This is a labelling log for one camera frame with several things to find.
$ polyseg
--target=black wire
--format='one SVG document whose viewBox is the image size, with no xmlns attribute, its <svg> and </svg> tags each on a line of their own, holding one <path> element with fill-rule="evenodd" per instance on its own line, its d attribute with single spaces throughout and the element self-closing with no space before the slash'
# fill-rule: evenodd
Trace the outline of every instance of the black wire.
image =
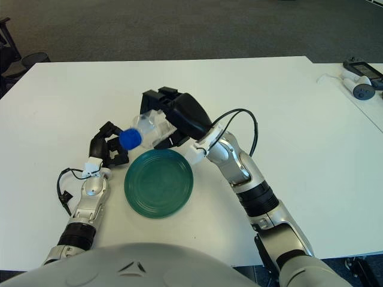
<svg viewBox="0 0 383 287">
<path fill-rule="evenodd" d="M 91 174 L 94 174 L 94 173 L 97 173 L 101 170 L 101 164 L 98 168 L 98 170 L 95 170 L 94 172 L 91 172 Z M 61 205 L 64 207 L 64 209 L 66 210 L 66 212 L 71 216 L 71 211 L 68 207 L 68 201 L 69 199 L 72 198 L 72 195 L 70 193 L 68 193 L 67 191 L 64 191 L 64 193 L 62 194 L 61 193 L 61 189 L 60 189 L 60 180 L 61 180 L 61 177 L 68 173 L 68 172 L 72 172 L 73 176 L 79 180 L 83 180 L 83 179 L 87 179 L 87 178 L 90 178 L 91 175 L 89 176 L 86 176 L 85 178 L 79 178 L 74 172 L 83 172 L 83 170 L 81 169 L 71 169 L 70 167 L 64 169 L 63 171 L 60 172 L 60 175 L 59 175 L 59 178 L 57 179 L 57 184 L 56 184 L 56 189 L 57 189 L 57 196 L 59 197 L 59 200 L 61 202 Z"/>
<path fill-rule="evenodd" d="M 251 144 L 251 149 L 250 149 L 250 152 L 249 152 L 249 155 L 250 157 L 253 156 L 254 154 L 254 151 L 256 150 L 256 146 L 257 146 L 257 142 L 258 142 L 258 122 L 257 122 L 257 119 L 256 117 L 254 116 L 254 114 L 249 111 L 248 109 L 242 109 L 242 108 L 238 108 L 238 109 L 232 109 L 231 111 L 228 111 L 228 112 L 225 112 L 223 115 L 219 116 L 213 123 L 212 123 L 212 126 L 216 125 L 220 120 L 222 120 L 224 117 L 234 113 L 234 112 L 237 112 L 234 116 L 231 117 L 231 119 L 229 120 L 229 122 L 227 123 L 223 133 L 221 133 L 221 135 L 218 137 L 218 139 L 211 145 L 210 148 L 212 148 L 219 140 L 220 138 L 223 136 L 224 132 L 226 131 L 226 129 L 228 128 L 229 124 L 231 123 L 231 121 L 234 119 L 234 117 L 236 115 L 238 115 L 240 112 L 246 112 L 247 114 L 249 114 L 249 116 L 253 119 L 253 123 L 254 123 L 254 138 L 253 138 L 253 143 Z"/>
<path fill-rule="evenodd" d="M 222 136 L 225 134 L 225 131 L 229 127 L 229 124 L 232 122 L 232 120 L 235 118 L 236 115 L 238 115 L 240 112 L 237 112 L 230 118 L 230 120 L 227 122 L 226 127 L 223 129 L 222 133 L 220 136 L 215 140 L 215 142 L 210 146 L 210 149 L 222 138 Z"/>
</svg>

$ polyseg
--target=green ceramic plate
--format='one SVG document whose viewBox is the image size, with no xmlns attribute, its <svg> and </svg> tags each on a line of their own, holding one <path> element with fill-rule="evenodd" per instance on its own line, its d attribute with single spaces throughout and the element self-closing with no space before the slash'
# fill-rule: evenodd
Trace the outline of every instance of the green ceramic plate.
<svg viewBox="0 0 383 287">
<path fill-rule="evenodd" d="M 125 176 L 125 196 L 131 207 L 149 218 L 164 218 L 185 205 L 193 189 L 193 172 L 186 159 L 170 149 L 141 154 Z"/>
</svg>

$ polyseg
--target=clear plastic bottle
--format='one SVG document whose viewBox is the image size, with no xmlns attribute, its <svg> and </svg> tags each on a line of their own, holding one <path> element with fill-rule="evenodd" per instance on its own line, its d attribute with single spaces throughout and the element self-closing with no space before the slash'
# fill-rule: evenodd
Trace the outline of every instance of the clear plastic bottle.
<svg viewBox="0 0 383 287">
<path fill-rule="evenodd" d="M 120 133 L 120 143 L 124 149 L 134 149 L 139 145 L 151 149 L 176 131 L 165 118 L 163 111 L 150 110 L 133 119 L 131 128 Z"/>
</svg>

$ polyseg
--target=white desk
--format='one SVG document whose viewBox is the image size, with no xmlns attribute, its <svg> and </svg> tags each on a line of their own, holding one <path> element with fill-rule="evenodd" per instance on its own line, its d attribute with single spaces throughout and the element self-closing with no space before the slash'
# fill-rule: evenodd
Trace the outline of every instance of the white desk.
<svg viewBox="0 0 383 287">
<path fill-rule="evenodd" d="M 98 128 L 108 120 L 129 127 L 142 92 L 162 86 L 191 93 L 212 119 L 236 107 L 253 111 L 254 159 L 318 257 L 382 250 L 383 134 L 330 81 L 316 84 L 317 76 L 305 57 L 36 65 L 0 101 L 0 269 L 42 263 L 68 220 L 56 194 L 59 172 L 82 168 Z M 230 126 L 245 150 L 251 127 L 246 115 Z M 142 152 L 130 152 L 130 161 Z M 128 205 L 127 168 L 113 170 L 96 247 L 174 243 L 230 265 L 261 264 L 245 212 L 213 164 L 193 166 L 190 200 L 160 220 Z M 71 209 L 80 186 L 62 181 L 75 195 Z"/>
<path fill-rule="evenodd" d="M 383 71 L 383 64 L 371 64 L 378 71 Z M 331 64 L 315 64 L 318 67 L 318 76 L 323 73 L 329 75 L 340 76 L 344 68 L 342 64 L 331 63 Z M 342 84 L 341 81 L 332 78 L 323 78 L 323 81 L 330 81 L 336 87 L 342 91 L 342 93 L 354 103 L 355 106 L 360 109 L 362 113 L 366 115 L 370 121 L 377 126 L 383 132 L 383 97 L 382 91 L 376 91 L 373 98 L 369 100 L 358 100 L 356 99 L 347 88 Z"/>
</svg>

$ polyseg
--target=black device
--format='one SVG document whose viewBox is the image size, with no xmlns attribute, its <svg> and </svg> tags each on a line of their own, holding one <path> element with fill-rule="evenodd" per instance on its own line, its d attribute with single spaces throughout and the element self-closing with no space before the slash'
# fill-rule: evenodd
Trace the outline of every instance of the black device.
<svg viewBox="0 0 383 287">
<path fill-rule="evenodd" d="M 158 92 L 149 90 L 143 93 L 140 114 L 161 109 L 166 119 L 177 128 L 167 139 L 156 145 L 155 149 L 180 146 L 189 138 L 202 139 L 211 129 L 212 122 L 203 107 L 188 93 L 162 87 Z"/>
<path fill-rule="evenodd" d="M 343 67 L 358 76 L 367 76 L 375 90 L 383 91 L 383 74 L 363 59 L 352 57 L 343 62 Z"/>
</svg>

